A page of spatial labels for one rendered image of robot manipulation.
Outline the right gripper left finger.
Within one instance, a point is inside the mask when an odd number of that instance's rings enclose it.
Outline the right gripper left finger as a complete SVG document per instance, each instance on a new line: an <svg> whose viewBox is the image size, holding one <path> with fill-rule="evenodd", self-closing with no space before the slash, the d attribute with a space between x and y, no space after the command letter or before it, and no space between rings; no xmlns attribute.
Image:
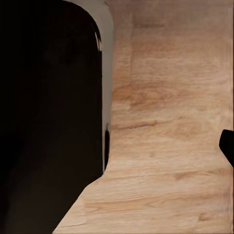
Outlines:
<svg viewBox="0 0 234 234"><path fill-rule="evenodd" d="M21 130L0 135L0 187L25 148Z"/></svg>

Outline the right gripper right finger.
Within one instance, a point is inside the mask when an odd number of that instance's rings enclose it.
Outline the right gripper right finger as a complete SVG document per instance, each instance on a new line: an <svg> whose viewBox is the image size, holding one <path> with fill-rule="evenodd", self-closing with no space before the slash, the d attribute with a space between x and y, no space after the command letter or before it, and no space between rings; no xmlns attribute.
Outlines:
<svg viewBox="0 0 234 234"><path fill-rule="evenodd" d="M226 129L222 131L219 147L234 168L234 131Z"/></svg>

